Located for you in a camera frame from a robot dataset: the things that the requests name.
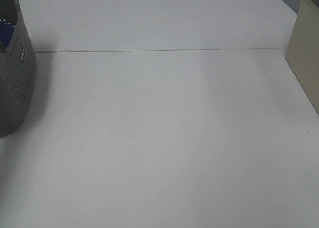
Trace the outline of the blue microfibre towel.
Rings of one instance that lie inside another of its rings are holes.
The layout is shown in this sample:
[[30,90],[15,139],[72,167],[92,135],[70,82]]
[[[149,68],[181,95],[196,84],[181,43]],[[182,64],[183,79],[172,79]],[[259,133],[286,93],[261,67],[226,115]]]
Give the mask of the blue microfibre towel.
[[5,48],[10,44],[15,28],[15,25],[5,19],[0,20],[0,41]]

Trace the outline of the grey perforated plastic basket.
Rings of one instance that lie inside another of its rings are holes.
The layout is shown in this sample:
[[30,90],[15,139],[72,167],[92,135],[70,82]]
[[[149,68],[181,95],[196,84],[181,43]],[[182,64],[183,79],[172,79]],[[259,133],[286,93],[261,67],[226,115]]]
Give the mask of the grey perforated plastic basket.
[[18,130],[25,121],[36,78],[36,56],[19,0],[0,0],[0,19],[15,25],[7,48],[0,42],[0,135]]

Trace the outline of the beige box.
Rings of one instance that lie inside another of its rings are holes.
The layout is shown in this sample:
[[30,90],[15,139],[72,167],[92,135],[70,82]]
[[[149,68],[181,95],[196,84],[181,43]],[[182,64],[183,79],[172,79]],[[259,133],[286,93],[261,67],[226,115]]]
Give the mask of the beige box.
[[301,0],[285,59],[319,111],[319,0]]

